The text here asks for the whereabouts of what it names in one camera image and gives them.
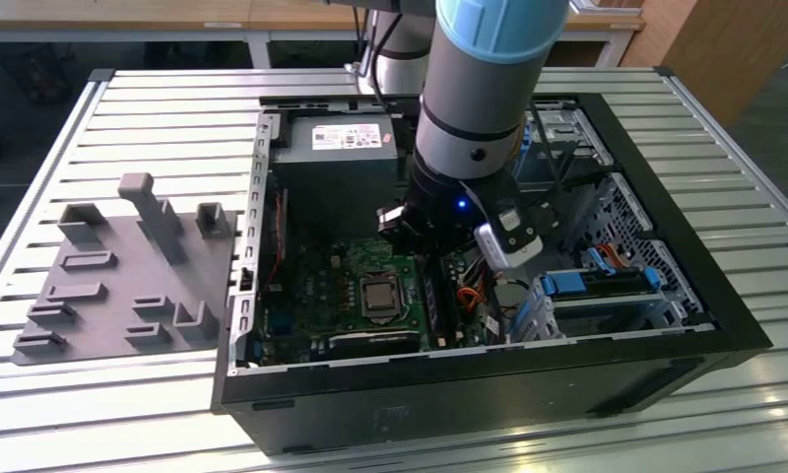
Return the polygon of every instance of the aluminum workbench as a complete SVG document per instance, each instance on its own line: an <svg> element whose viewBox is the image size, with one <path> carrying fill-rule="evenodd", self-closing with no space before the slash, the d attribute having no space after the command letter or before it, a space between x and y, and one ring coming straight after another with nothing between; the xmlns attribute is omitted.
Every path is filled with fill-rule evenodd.
<svg viewBox="0 0 788 473"><path fill-rule="evenodd" d="M144 171L177 211L217 201L244 219L259 98L356 92L337 70L124 71L88 84L0 240L0 470L787 471L788 202L679 81L651 69L546 70L538 92L604 95L775 348L647 411L268 458L208 411L215 351L9 363L64 205L132 213L117 182Z"/></svg>

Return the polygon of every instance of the metal frame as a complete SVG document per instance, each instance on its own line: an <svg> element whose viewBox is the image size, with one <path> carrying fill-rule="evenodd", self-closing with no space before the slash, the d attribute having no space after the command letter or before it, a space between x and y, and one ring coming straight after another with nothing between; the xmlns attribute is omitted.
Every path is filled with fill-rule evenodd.
<svg viewBox="0 0 788 473"><path fill-rule="evenodd" d="M604 47L596 67L616 67L624 56L634 30L602 32L564 32L559 41L602 41ZM0 42L127 42L127 41L245 41L255 69L271 69L269 41L324 40L347 41L356 38L353 31L300 30L253 31L216 29L192 31L97 31L97 30L0 30Z"/></svg>
<svg viewBox="0 0 788 473"><path fill-rule="evenodd" d="M604 47L595 67L616 67L626 54L635 30L606 30L602 32L563 32L559 41L602 41ZM269 41L331 40L349 41L356 38L352 31L253 31L247 35L251 60L257 69L269 69L272 62L268 54Z"/></svg>
<svg viewBox="0 0 788 473"><path fill-rule="evenodd" d="M300 86L299 74L317 85ZM29 271L51 264L53 255L52 248L40 244L61 238L52 225L39 223L60 208L44 203L44 194L103 196L99 204L111 206L104 178L116 176L119 169L152 168L175 174L167 184L175 181L188 191L203 188L225 209L244 209L251 167L245 157L253 150L248 123L257 114L259 95L356 94L356 88L337 79L340 74L335 70L129 71L117 73L104 94L101 84L92 85L97 93L88 93L92 97L71 115L72 131L65 126L63 132L68 143L51 153L71 158L53 159L57 166L49 179L40 174L41 197L25 199L23 209L36 217L16 216L11 231L20 236L0 243L0 296L41 287ZM712 118L690 110L688 93L667 84L652 69L547 69L538 92L604 94L744 296L774 350L743 366L707 375L630 416L372 445L349 454L267 458L232 419L208 412L215 351L15 367L1 357L11 355L13 327L25 321L24 301L5 301L0 302L0 471L99 467L316 472L360 468L367 473L631 471L638 465L671 472L788 469L788 211L772 203L782 196L758 182L740 157L726 151L724 137L704 124L706 120L715 125ZM104 96L99 104L89 103L97 96ZM73 151L65 151L67 145ZM191 177L195 171L205 175ZM65 179L85 182L65 183ZM156 181L160 187L167 185L163 181ZM176 210L196 200L188 195L172 199Z"/></svg>

